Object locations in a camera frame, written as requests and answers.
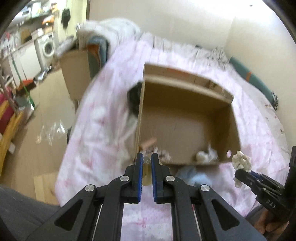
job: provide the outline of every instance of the cardboard panel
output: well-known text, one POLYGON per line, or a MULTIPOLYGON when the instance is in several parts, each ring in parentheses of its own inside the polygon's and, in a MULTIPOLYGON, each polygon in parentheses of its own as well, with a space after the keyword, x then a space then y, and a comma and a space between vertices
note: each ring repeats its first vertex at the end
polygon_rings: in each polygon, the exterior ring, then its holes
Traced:
POLYGON ((221 86, 217 85, 207 78, 203 78, 201 76, 188 72, 183 72, 178 69, 170 69, 167 67, 145 64, 144 80, 146 78, 152 79, 153 77, 164 77, 170 79, 170 81, 179 80, 182 82, 191 83, 200 87, 210 89, 213 92, 216 92, 231 101, 233 100, 233 96, 227 90, 223 89, 221 86))
POLYGON ((156 146, 172 156, 170 164, 194 165, 198 151, 206 151, 209 142, 215 145, 215 125, 210 116, 144 105, 141 119, 140 143, 157 138, 156 146))
POLYGON ((219 160, 220 162, 229 162, 237 150, 240 150, 240 141, 231 105, 216 113, 215 127, 216 150, 219 160))
POLYGON ((162 78, 146 79, 144 102, 149 105, 180 108, 209 115, 231 103, 228 99, 205 88, 162 78))

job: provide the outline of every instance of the dark gray fabric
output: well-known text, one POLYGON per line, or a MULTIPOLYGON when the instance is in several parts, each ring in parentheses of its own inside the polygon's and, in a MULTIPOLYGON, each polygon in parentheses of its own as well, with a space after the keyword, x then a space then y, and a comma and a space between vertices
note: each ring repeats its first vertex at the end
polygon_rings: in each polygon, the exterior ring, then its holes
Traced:
POLYGON ((0 185, 0 218, 17 241, 25 241, 59 208, 0 185))

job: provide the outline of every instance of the blanket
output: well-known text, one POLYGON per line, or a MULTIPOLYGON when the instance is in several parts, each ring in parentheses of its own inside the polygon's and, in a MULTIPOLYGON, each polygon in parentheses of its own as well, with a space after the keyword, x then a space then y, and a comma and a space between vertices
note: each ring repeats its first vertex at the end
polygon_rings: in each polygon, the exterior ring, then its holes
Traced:
POLYGON ((121 43, 135 39, 140 28, 125 18, 109 18, 103 21, 86 21, 77 32, 79 49, 85 49, 93 36, 104 37, 108 42, 108 58, 121 43))
MULTIPOLYGON (((259 108, 236 80, 241 77, 227 66, 222 68, 215 54, 212 56, 192 60, 153 48, 146 41, 120 45, 94 78, 78 108, 56 182, 60 204, 88 184, 108 184, 123 175, 126 166, 132 163, 137 119, 128 111, 127 91, 142 79, 145 62, 199 74, 232 93, 241 151, 252 158, 253 171, 284 183, 289 155, 281 152, 268 122, 274 123, 272 126, 282 136, 283 128, 276 115, 269 115, 267 120, 260 111, 267 109, 271 113, 273 108, 264 96, 260 97, 263 102, 258 103, 262 105, 259 108)), ((248 187, 235 188, 231 163, 201 171, 210 178, 212 188, 241 215, 247 215, 256 205, 255 195, 248 187)), ((151 186, 143 187, 140 204, 125 204, 121 240, 172 240, 170 205, 155 204, 151 186)))

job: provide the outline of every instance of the black object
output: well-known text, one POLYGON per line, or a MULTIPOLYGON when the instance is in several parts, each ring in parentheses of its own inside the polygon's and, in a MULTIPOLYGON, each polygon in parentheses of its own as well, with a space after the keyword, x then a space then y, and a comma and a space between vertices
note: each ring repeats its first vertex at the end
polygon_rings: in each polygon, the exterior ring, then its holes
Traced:
POLYGON ((31 35, 25 38, 25 42, 28 42, 30 40, 32 40, 32 36, 31 35))
MULTIPOLYGON (((28 91, 34 89, 35 87, 36 87, 36 83, 34 82, 34 80, 30 81, 30 83, 26 85, 26 88, 27 88, 28 91)), ((25 94, 26 94, 26 91, 23 88, 23 85, 21 85, 21 87, 18 87, 16 89, 16 95, 23 96, 25 94)))
POLYGON ((49 74, 49 73, 51 73, 53 71, 53 69, 54 69, 53 66, 50 65, 50 66, 47 67, 46 72, 49 74))
POLYGON ((62 21, 61 21, 61 23, 63 24, 63 28, 68 27, 68 23, 69 23, 70 19, 71 19, 70 9, 64 8, 63 13, 62 13, 62 21))
POLYGON ((136 117, 139 115, 141 89, 142 82, 138 82, 128 91, 128 107, 136 117))
POLYGON ((239 169, 236 179, 251 188, 256 200, 281 221, 288 221, 296 207, 296 147, 293 146, 290 159, 290 170, 285 186, 270 177, 239 169))
MULTIPOLYGON (((159 164, 156 153, 151 162, 154 200, 171 203, 173 240, 266 241, 209 186, 189 186, 171 176, 169 169, 159 164)), ((142 164, 139 153, 124 176, 98 188, 87 185, 27 241, 119 241, 123 204, 141 200, 142 164)))
POLYGON ((0 240, 7 240, 7 241, 17 241, 14 236, 11 234, 11 232, 6 227, 5 223, 0 217, 0 240))
POLYGON ((72 126, 67 131, 67 144, 69 144, 72 126))

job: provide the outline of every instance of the washing machine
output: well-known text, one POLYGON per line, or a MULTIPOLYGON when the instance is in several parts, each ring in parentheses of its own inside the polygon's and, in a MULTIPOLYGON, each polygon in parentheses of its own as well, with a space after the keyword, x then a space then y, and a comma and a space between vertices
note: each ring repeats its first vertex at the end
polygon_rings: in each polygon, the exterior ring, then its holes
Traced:
POLYGON ((34 40, 37 57, 42 70, 46 70, 55 52, 54 34, 48 33, 34 40))

